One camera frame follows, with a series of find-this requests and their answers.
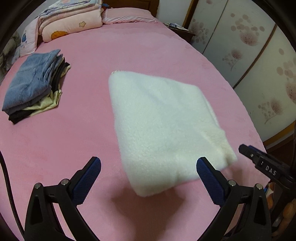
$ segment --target wall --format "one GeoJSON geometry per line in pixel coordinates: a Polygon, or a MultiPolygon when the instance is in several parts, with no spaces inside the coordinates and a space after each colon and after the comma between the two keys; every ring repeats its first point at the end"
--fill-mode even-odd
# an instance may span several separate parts
{"type": "MultiPolygon", "coordinates": [[[[19,35],[21,36],[23,34],[25,27],[34,18],[36,18],[42,10],[52,5],[56,1],[57,0],[46,0],[37,9],[35,9],[35,11],[32,12],[17,29],[19,35]]],[[[191,0],[183,0],[182,4],[180,4],[179,0],[160,0],[157,11],[157,18],[164,23],[169,22],[182,25],[187,14],[190,2],[191,0]]]]}
{"type": "Polygon", "coordinates": [[[183,25],[191,0],[159,0],[157,18],[163,23],[183,25]]]}

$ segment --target bed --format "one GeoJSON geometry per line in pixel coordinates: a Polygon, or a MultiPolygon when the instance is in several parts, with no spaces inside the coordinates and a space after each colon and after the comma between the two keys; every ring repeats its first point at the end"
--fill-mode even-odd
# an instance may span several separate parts
{"type": "MultiPolygon", "coordinates": [[[[123,7],[121,1],[107,1],[123,7]]],[[[126,1],[124,6],[157,9],[158,1],[126,1]]],[[[134,71],[197,85],[210,102],[238,161],[222,173],[240,185],[266,185],[268,179],[238,153],[244,143],[264,146],[242,102],[215,67],[162,23],[118,23],[69,34],[42,43],[37,53],[61,49],[72,68],[62,80],[60,104],[16,125],[0,113],[0,148],[24,226],[35,183],[58,184],[92,157],[102,171],[83,205],[82,216],[102,241],[197,240],[216,215],[201,180],[179,185],[148,198],[131,189],[120,161],[108,77],[115,70],[134,71]]],[[[27,57],[12,66],[0,88],[0,103],[13,76],[27,57]]],[[[16,236],[15,224],[0,175],[0,212],[16,236]]],[[[67,236],[72,234],[56,205],[67,236]]]]}

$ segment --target yellow clothing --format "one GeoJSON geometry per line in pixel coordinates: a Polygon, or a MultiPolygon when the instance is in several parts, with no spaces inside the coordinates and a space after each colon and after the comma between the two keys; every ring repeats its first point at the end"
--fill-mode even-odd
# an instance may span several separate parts
{"type": "Polygon", "coordinates": [[[59,87],[59,90],[57,90],[56,92],[52,93],[52,91],[50,91],[48,96],[42,98],[42,100],[38,101],[36,104],[30,107],[24,108],[23,110],[36,110],[32,114],[30,114],[30,116],[33,116],[46,110],[53,109],[59,104],[61,94],[62,91],[59,87]]]}
{"type": "Polygon", "coordinates": [[[71,65],[68,65],[66,68],[64,68],[64,70],[61,74],[61,78],[68,72],[69,69],[71,69],[71,65]]]}

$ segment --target pink pillow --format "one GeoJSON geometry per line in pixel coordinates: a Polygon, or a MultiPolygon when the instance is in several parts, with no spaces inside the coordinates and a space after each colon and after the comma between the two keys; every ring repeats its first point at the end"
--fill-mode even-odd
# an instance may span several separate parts
{"type": "Polygon", "coordinates": [[[122,7],[106,9],[102,13],[102,22],[104,24],[128,22],[157,23],[157,20],[148,10],[122,7]]]}

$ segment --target gray cloth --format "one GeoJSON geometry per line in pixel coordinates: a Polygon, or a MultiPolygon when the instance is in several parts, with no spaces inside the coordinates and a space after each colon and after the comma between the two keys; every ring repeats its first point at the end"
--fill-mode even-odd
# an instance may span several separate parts
{"type": "Polygon", "coordinates": [[[8,115],[32,106],[51,90],[50,81],[63,61],[59,49],[49,53],[33,53],[21,65],[5,94],[2,110],[8,115]]]}
{"type": "Polygon", "coordinates": [[[18,32],[14,32],[3,51],[0,53],[0,84],[6,75],[7,71],[11,68],[13,63],[18,59],[19,54],[15,54],[16,48],[20,45],[20,36],[18,32]]]}

